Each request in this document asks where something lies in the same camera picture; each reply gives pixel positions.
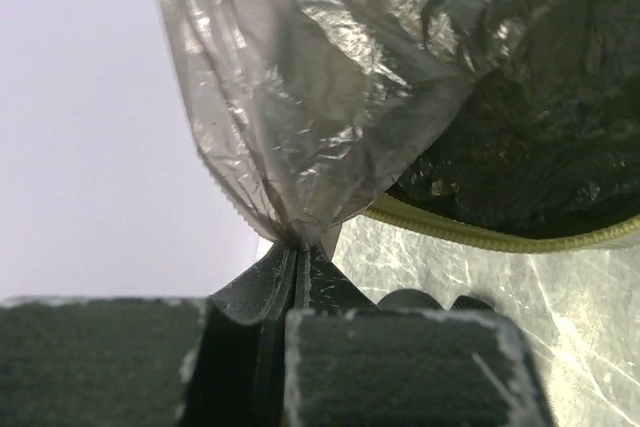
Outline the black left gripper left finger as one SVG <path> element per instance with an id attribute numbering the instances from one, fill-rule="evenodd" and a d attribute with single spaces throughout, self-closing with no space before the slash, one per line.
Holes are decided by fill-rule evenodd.
<path id="1" fill-rule="evenodd" d="M 5 426 L 277 426 L 295 254 L 275 246 L 203 298 L 1 305 Z"/>

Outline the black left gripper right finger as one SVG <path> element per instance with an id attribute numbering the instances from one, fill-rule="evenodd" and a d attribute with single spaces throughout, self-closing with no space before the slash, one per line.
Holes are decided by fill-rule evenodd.
<path id="1" fill-rule="evenodd" d="M 550 426 L 529 344 L 491 311 L 383 310 L 316 248 L 286 317 L 291 426 Z"/>

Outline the grey translucent trash bag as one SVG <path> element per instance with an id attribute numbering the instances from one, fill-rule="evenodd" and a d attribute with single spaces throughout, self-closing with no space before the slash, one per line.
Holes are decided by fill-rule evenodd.
<path id="1" fill-rule="evenodd" d="M 318 240 L 387 194 L 530 239 L 639 217 L 639 0 L 160 0 L 243 218 Z"/>

